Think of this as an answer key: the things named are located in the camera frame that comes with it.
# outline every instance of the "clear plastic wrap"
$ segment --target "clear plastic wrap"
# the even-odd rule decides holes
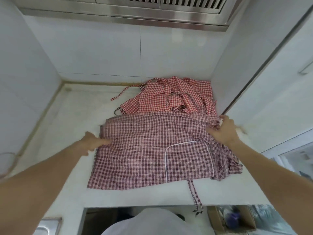
[[[296,235],[272,205],[250,205],[249,209],[258,229],[273,233]]]

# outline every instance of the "forearm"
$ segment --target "forearm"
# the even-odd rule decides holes
[[[299,234],[313,234],[313,183],[249,148],[241,141],[229,145],[268,200]]]
[[[0,234],[32,234],[80,159],[77,142],[0,184]]]

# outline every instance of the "plaid cloth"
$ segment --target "plaid cloth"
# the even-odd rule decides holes
[[[88,188],[124,190],[178,180],[193,186],[193,179],[241,173],[237,157],[206,133],[207,125],[218,128],[218,117],[152,112],[108,119],[100,137],[112,143],[98,149]],[[201,204],[196,192],[193,198]]]
[[[120,106],[122,114],[135,114],[157,111],[182,113],[197,112],[216,115],[213,92],[209,81],[197,81],[190,78],[154,78],[140,87],[141,93]]]

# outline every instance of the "person's left hand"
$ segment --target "person's left hand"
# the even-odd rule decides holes
[[[94,151],[94,149],[102,145],[108,145],[111,142],[112,141],[110,139],[97,138],[90,132],[86,132],[85,136],[81,140],[77,141],[80,150],[83,150],[81,154],[84,156],[88,156],[88,151]]]

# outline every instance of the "stainless steel range hood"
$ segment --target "stainless steel range hood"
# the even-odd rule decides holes
[[[14,0],[25,15],[226,31],[244,0]]]

